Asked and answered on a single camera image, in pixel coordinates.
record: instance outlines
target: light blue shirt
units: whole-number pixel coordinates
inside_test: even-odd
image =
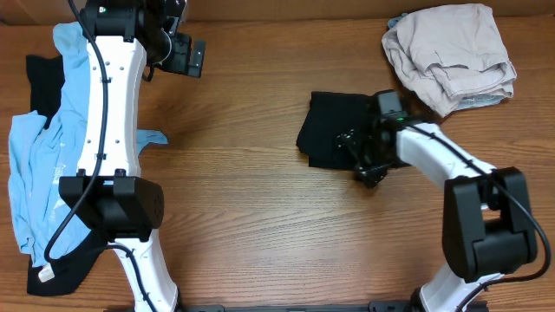
[[[65,74],[60,109],[46,130],[46,117],[36,112],[15,116],[9,137],[12,222],[19,249],[31,255],[34,267],[46,264],[44,248],[68,215],[69,207],[58,192],[59,179],[75,176],[87,131],[90,76],[87,41],[79,24],[55,26],[54,44],[63,56]],[[148,143],[167,144],[167,138],[159,131],[139,130],[139,152]],[[79,218],[72,218],[51,256],[71,252],[89,232]]]

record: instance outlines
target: wooden table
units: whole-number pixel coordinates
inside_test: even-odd
[[[185,31],[207,41],[202,79],[157,72],[143,83],[139,127],[163,131],[170,144],[149,148],[140,163],[166,194],[160,239],[187,304],[405,299],[440,268],[443,196],[417,169],[392,171],[370,191],[350,172],[309,168],[295,147],[310,91],[398,88],[382,52],[386,22],[190,23]],[[555,244],[555,18],[497,23],[519,74],[514,99],[453,114],[442,129],[475,156],[526,174],[534,214]],[[0,28],[1,146],[11,116],[29,109],[24,57],[56,55],[51,32]],[[0,172],[0,310],[132,305],[111,252],[71,296],[26,294],[28,256],[11,225],[7,148]],[[483,298],[492,311],[552,311],[555,270]]]

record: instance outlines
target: white arm segment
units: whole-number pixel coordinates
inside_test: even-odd
[[[454,144],[443,134],[439,126],[429,123],[415,125],[420,129],[435,134],[438,138],[445,140],[456,148],[465,158],[470,159],[477,167],[490,173],[494,166],[476,159],[473,155]],[[397,133],[397,156],[402,161],[420,169],[426,176],[443,190],[443,184],[447,179],[459,176],[476,177],[479,174],[468,168],[458,157],[446,149],[437,140],[417,133],[414,129],[407,128]]]
[[[135,39],[124,42],[122,36],[97,36],[96,45],[106,65],[108,79],[108,123],[100,176],[113,176],[124,169],[127,176],[140,177],[137,153],[137,102],[140,78],[147,63],[147,52]],[[90,62],[90,98],[85,145],[77,171],[93,174],[102,123],[102,76],[91,44],[87,44]]]
[[[166,261],[160,247],[158,230],[153,230],[150,239],[142,243],[137,238],[118,238],[116,244],[121,244],[133,251],[139,266],[140,279],[156,311],[174,312],[177,305],[178,290],[167,272]],[[134,312],[151,312],[147,302],[143,300],[137,284],[137,277],[131,260],[123,250],[114,250],[123,265],[131,290],[135,298]]]
[[[422,286],[420,299],[426,312],[454,312],[459,304],[475,290],[481,283],[500,279],[502,274],[491,274],[481,277],[474,283],[465,283],[465,280],[456,276],[444,263],[434,279]]]
[[[147,52],[135,39],[124,42],[122,36],[97,36],[96,44],[106,65],[108,79],[108,123],[100,176],[114,176],[116,169],[124,169],[129,177],[140,177],[137,153],[137,104],[140,79],[147,62]],[[91,44],[87,46],[90,62],[90,102],[88,106],[87,137],[77,170],[85,169],[91,175],[98,153],[102,121],[101,71]],[[158,312],[174,312],[178,289],[167,272],[160,247],[159,232],[153,230],[148,242],[138,238],[116,239],[133,251],[139,265],[141,281]],[[135,312],[151,309],[137,284],[131,260],[122,250],[115,250],[123,265],[135,298]]]
[[[415,126],[445,140],[484,172],[490,173],[495,168],[476,159],[454,144],[441,132],[437,125],[421,123]],[[468,168],[440,142],[410,128],[397,133],[397,156],[402,161],[420,169],[442,190],[447,179],[454,179],[459,176],[472,178],[479,175],[473,169]],[[478,285],[501,277],[503,277],[502,274],[492,274],[483,276],[475,283],[465,283],[464,279],[456,276],[445,263],[434,279],[421,288],[422,306],[426,312],[454,312],[462,300]]]

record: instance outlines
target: black cable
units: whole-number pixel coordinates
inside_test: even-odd
[[[129,248],[127,248],[123,245],[119,245],[119,244],[111,244],[111,245],[106,245],[106,246],[102,246],[100,248],[93,249],[93,250],[89,251],[88,253],[97,253],[97,252],[104,251],[104,250],[114,250],[114,249],[125,251],[126,257],[128,257],[131,260],[131,264],[133,265],[133,270],[135,271],[135,275],[137,276],[137,285],[139,286],[139,290],[140,290],[140,293],[142,295],[142,300],[147,302],[148,307],[150,307],[150,309],[153,312],[156,312],[156,308],[154,307],[154,304],[153,304],[152,300],[148,296],[148,293],[145,290],[145,287],[144,287],[144,285],[142,283],[142,280],[140,278],[140,271],[139,271],[139,265],[137,264],[137,260],[135,259],[135,256],[133,255],[133,252]]]
[[[99,64],[99,68],[102,76],[102,122],[101,122],[101,135],[99,138],[100,141],[98,142],[98,153],[96,154],[95,169],[93,170],[93,174],[91,175],[90,181],[88,182],[88,185],[85,188],[85,191],[83,191],[82,196],[79,198],[79,200],[77,200],[77,203],[71,209],[68,216],[66,216],[66,218],[63,219],[62,223],[60,224],[58,229],[54,232],[54,235],[52,236],[52,238],[49,240],[49,243],[46,245],[46,248],[44,250],[44,259],[46,259],[46,261],[48,261],[49,263],[54,263],[56,260],[58,260],[50,257],[50,251],[52,250],[52,247],[54,246],[54,243],[56,242],[56,240],[62,234],[63,230],[66,228],[66,226],[68,226],[68,223],[71,220],[71,218],[77,213],[83,201],[86,200],[87,196],[90,194],[91,190],[95,185],[95,181],[98,178],[98,174],[101,170],[102,159],[104,158],[104,140],[106,139],[106,126],[108,123],[108,75],[106,74],[106,67],[104,65],[104,60],[102,59],[101,51],[98,49],[95,39],[88,32],[88,29],[87,27],[85,27],[85,24],[81,19],[81,16],[79,16],[79,12],[77,11],[77,8],[75,7],[73,0],[68,0],[68,3],[69,3],[69,7],[71,8],[71,11],[73,12],[75,18],[77,19],[77,22],[79,23],[79,25],[81,25],[83,34],[90,42],[91,46],[93,47],[93,50],[95,51],[96,58],[98,59],[98,64]]]
[[[404,124],[404,123],[398,121],[395,118],[390,118],[390,117],[387,117],[387,116],[381,116],[381,117],[384,118],[384,119],[392,120],[393,122],[396,122],[402,128],[409,127],[411,129],[414,129],[416,132],[418,132],[420,134],[428,136],[430,139],[438,141],[446,149],[448,149],[451,153],[453,153],[457,158],[459,158],[463,163],[465,163],[465,165],[467,165],[469,168],[472,168],[477,173],[479,173],[482,177],[487,179],[487,181],[489,183],[491,183],[493,186],[495,186],[495,188],[497,188],[497,190],[499,192],[501,192],[503,194],[503,196],[505,196],[513,204],[515,204],[519,208],[520,212],[522,214],[524,214],[524,216],[528,219],[528,221],[530,223],[532,223],[533,227],[535,228],[536,232],[539,235],[539,238],[542,241],[542,244],[544,245],[544,251],[545,251],[544,264],[542,265],[542,267],[536,273],[533,273],[533,274],[528,275],[528,276],[508,277],[508,278],[502,278],[502,279],[499,279],[499,280],[484,282],[484,283],[480,284],[480,286],[478,286],[476,289],[474,289],[470,294],[468,294],[468,296],[466,296],[462,300],[462,302],[459,304],[459,306],[457,306],[457,309],[455,310],[455,312],[461,312],[462,309],[467,304],[469,304],[482,290],[486,289],[489,286],[492,286],[492,285],[495,285],[495,284],[501,284],[501,283],[516,283],[516,282],[531,281],[531,280],[540,278],[541,276],[543,276],[549,270],[549,267],[550,267],[551,261],[552,261],[552,249],[551,249],[551,246],[549,244],[549,239],[547,238],[547,235],[545,234],[544,230],[539,225],[538,221],[536,221],[536,219],[530,214],[530,212],[528,212],[528,210],[503,185],[501,185],[499,182],[497,182],[495,179],[493,179],[491,175],[487,174],[482,169],[477,167],[472,162],[472,160],[467,159],[456,148],[451,146],[445,140],[443,140],[442,138],[438,138],[434,133],[429,133],[429,132],[427,132],[425,130],[422,130],[419,127],[416,127],[416,126],[413,126],[413,125]]]
[[[83,194],[81,195],[79,200],[77,200],[77,203],[75,204],[75,206],[71,209],[68,216],[66,216],[66,218],[63,219],[62,223],[60,224],[58,229],[54,232],[54,235],[52,235],[52,238],[49,240],[49,242],[46,245],[46,248],[44,250],[44,259],[46,261],[48,261],[49,263],[55,263],[56,261],[61,261],[60,259],[54,259],[54,258],[50,257],[50,252],[52,250],[52,247],[54,246],[54,243],[60,237],[63,230],[66,228],[66,226],[68,226],[69,221],[71,220],[71,218],[77,213],[77,211],[81,207],[83,201],[86,200],[87,196],[90,194],[92,188],[95,185],[96,179],[98,178],[98,174],[101,170],[101,163],[102,163],[102,160],[104,159],[104,141],[106,140],[106,127],[107,127],[107,123],[108,123],[108,84],[109,84],[109,81],[108,81],[108,75],[106,74],[106,66],[104,64],[104,60],[102,59],[101,51],[98,49],[98,46],[96,45],[95,39],[93,38],[93,36],[91,36],[91,34],[88,31],[87,27],[85,26],[83,20],[81,19],[81,16],[79,15],[79,12],[77,11],[77,8],[75,7],[75,4],[74,4],[73,0],[68,0],[68,4],[69,4],[69,8],[71,8],[71,11],[73,12],[73,14],[75,16],[75,19],[77,19],[77,22],[81,26],[81,28],[83,30],[83,34],[85,35],[88,42],[91,44],[93,50],[95,51],[96,58],[98,59],[98,64],[99,64],[99,68],[100,68],[100,71],[101,71],[101,77],[102,77],[101,135],[100,135],[100,140],[99,140],[99,143],[98,143],[98,153],[96,154],[95,169],[93,170],[93,174],[91,175],[90,181],[88,182],[88,185],[85,188],[85,191],[83,191]],[[152,75],[153,75],[153,72],[151,72],[151,74],[149,75],[151,80],[152,80]],[[139,285],[139,290],[140,290],[140,293],[142,294],[143,300],[145,300],[147,302],[148,306],[150,307],[150,309],[153,312],[156,312],[156,308],[154,307],[152,301],[150,300],[150,297],[148,296],[148,293],[145,291],[145,288],[142,284],[142,281],[140,279],[139,266],[137,265],[137,261],[136,261],[134,255],[133,255],[133,252],[130,249],[128,249],[127,247],[122,246],[122,245],[114,244],[114,245],[103,246],[100,249],[90,250],[89,252],[87,252],[87,254],[96,253],[96,252],[103,251],[103,250],[110,250],[110,249],[119,249],[119,250],[123,250],[123,251],[126,252],[126,256],[129,259],[131,259],[131,264],[133,265],[134,273],[137,276],[137,284]]]
[[[144,80],[146,82],[150,82],[154,78],[154,65],[150,64],[150,65],[148,65],[148,67],[150,68],[148,70],[148,75],[145,75],[145,74],[142,75],[142,80]]]

